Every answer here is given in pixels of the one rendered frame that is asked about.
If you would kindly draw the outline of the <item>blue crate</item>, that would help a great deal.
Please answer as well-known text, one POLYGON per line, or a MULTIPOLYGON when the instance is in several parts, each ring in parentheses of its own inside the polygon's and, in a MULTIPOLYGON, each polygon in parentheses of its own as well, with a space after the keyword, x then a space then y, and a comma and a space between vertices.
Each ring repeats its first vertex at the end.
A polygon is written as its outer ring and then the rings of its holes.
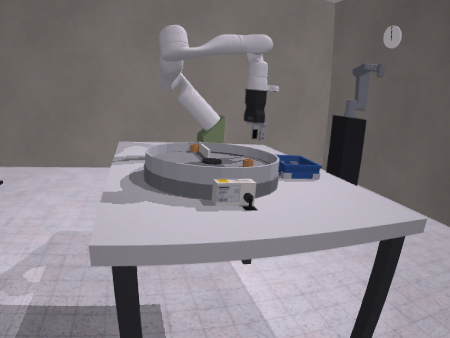
POLYGON ((279 175, 283 179, 320 179, 321 165, 302 156, 276 155, 279 160, 279 175), (284 163, 282 162, 284 161, 284 163), (290 161, 298 162, 298 165, 290 164, 290 161))

